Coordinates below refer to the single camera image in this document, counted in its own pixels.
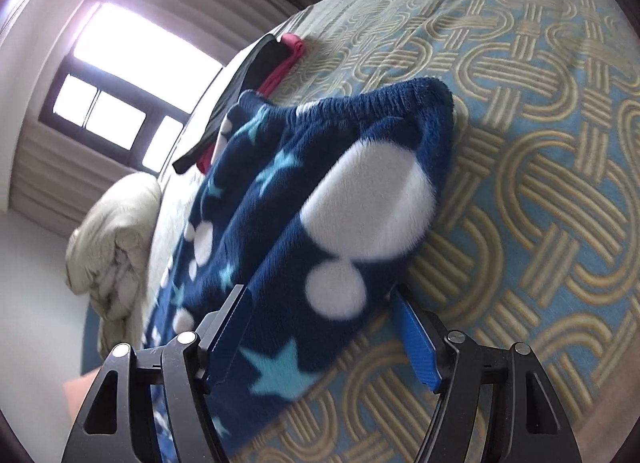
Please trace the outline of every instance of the window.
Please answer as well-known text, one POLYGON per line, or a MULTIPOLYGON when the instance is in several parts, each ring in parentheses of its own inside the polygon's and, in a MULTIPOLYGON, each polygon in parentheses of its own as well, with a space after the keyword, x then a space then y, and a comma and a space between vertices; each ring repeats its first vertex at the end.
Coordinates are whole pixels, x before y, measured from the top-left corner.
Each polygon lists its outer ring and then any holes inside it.
POLYGON ((122 164, 158 173, 221 68, 139 15, 103 4, 60 66, 40 120, 122 164))

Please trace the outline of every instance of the metal screw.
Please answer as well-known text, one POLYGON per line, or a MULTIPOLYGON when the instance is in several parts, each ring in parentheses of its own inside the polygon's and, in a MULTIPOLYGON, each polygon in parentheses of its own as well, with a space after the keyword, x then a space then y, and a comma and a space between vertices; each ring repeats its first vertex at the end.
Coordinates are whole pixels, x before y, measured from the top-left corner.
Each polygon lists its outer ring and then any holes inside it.
POLYGON ((516 353, 521 355, 528 355, 531 352, 531 348, 524 342, 518 342, 516 344, 516 353))
POLYGON ((462 344, 465 341, 466 337, 462 331, 450 331, 447 335, 449 342, 453 342, 454 344, 462 344))
POLYGON ((178 335, 178 342, 180 344, 191 344, 196 339, 196 334, 193 331, 185 331, 178 335))
POLYGON ((130 350, 129 344, 118 344, 116 347, 113 348, 113 351, 111 351, 111 354, 116 358, 121 358, 127 353, 129 353, 129 350, 130 350))

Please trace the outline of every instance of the bed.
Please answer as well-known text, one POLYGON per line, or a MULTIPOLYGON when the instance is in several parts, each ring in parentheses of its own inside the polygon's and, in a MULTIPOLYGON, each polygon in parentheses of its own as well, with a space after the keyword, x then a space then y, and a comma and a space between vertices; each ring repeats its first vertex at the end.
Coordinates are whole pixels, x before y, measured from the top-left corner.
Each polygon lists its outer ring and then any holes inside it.
MULTIPOLYGON (((447 84, 454 166, 407 281, 478 343, 529 343, 584 461, 610 461, 640 413, 629 399, 640 392, 640 46, 615 1, 325 0, 275 32, 307 49, 277 104, 416 76, 447 84)), ((174 158, 199 140, 223 87, 204 95, 174 158)), ((201 180, 195 168, 161 177, 143 316, 201 180)), ((382 313, 235 461, 412 461, 434 404, 382 313)))

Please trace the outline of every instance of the teal star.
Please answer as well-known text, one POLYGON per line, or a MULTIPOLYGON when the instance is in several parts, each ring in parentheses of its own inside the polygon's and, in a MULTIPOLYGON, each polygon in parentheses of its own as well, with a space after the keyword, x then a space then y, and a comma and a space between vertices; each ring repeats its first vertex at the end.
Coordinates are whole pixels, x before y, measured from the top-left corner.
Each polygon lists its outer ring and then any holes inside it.
POLYGON ((213 182, 213 178, 209 180, 209 195, 213 196, 214 198, 222 198, 222 192, 224 191, 225 189, 216 186, 216 184, 213 182))
POLYGON ((171 304, 179 308, 179 307, 182 307, 183 301, 184 301, 184 284, 182 284, 179 288, 174 284, 174 287, 172 287, 171 304))
POLYGON ((234 283, 231 282, 231 277, 235 271, 236 269, 231 266, 231 263, 226 263, 226 266, 218 272, 222 289, 231 289, 234 287, 234 283))
POLYGON ((255 145, 255 136, 258 134, 258 128, 262 125, 262 122, 264 122, 267 113, 267 104, 264 104, 260 109, 258 109, 257 114, 251 120, 238 129, 236 136, 246 132, 251 143, 255 145))
POLYGON ((293 401, 320 377, 319 373, 298 369, 298 348, 293 338, 273 359, 249 349, 240 348, 240 351, 260 371, 260 378, 251 386, 254 395, 278 395, 293 401))
POLYGON ((262 183, 260 197, 279 170, 294 167, 302 167, 300 160, 294 154, 285 153, 283 150, 278 151, 271 164, 255 177, 258 183, 262 183))
POLYGON ((225 429, 225 426, 222 425, 222 422, 220 421, 218 416, 211 418, 211 420, 220 438, 222 438, 223 436, 226 436, 227 434, 231 434, 227 429, 225 429))

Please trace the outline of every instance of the blue gripper pad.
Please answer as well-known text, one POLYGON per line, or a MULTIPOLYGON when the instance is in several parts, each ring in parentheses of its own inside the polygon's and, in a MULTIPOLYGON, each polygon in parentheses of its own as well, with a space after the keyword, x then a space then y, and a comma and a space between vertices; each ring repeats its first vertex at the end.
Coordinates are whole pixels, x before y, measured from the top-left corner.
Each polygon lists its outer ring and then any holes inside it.
POLYGON ((414 368, 415 375, 432 393, 437 393, 442 376, 438 370, 436 350, 424 331, 411 305, 396 289, 392 290, 391 320, 398 332, 404 351, 414 368))

